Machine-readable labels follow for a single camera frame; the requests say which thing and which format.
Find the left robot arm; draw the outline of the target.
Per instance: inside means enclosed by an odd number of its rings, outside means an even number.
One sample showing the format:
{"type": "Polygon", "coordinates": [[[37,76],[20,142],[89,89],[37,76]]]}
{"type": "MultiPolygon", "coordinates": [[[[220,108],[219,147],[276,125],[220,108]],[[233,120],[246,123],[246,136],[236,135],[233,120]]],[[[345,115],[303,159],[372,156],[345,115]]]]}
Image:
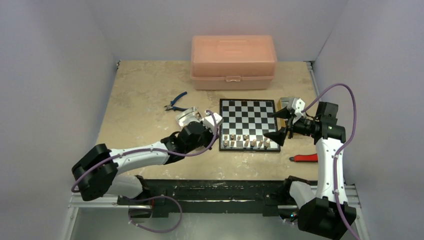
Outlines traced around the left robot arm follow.
{"type": "Polygon", "coordinates": [[[104,143],[97,144],[72,167],[75,182],[71,192],[80,193],[86,202],[113,194],[142,205],[148,201],[149,191],[141,178],[120,180],[118,176],[134,169],[168,165],[199,156],[211,149],[219,127],[218,122],[192,121],[182,130],[147,146],[110,149],[104,143]]]}

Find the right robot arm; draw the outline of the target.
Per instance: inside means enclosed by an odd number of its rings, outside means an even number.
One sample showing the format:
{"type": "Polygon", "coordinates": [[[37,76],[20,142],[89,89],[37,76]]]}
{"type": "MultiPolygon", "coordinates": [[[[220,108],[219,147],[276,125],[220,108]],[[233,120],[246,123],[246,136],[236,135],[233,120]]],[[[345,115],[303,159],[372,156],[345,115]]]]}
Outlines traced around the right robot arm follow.
{"type": "Polygon", "coordinates": [[[288,204],[296,202],[295,216],[301,231],[339,240],[357,217],[357,210],[349,206],[343,186],[343,150],[346,130],[337,124],[338,105],[318,103],[316,116],[308,119],[304,112],[306,104],[300,98],[292,98],[288,104],[274,113],[284,119],[285,126],[264,136],[280,146],[294,134],[312,137],[317,153],[318,180],[316,191],[303,179],[288,178],[288,185],[280,196],[288,204]]]}

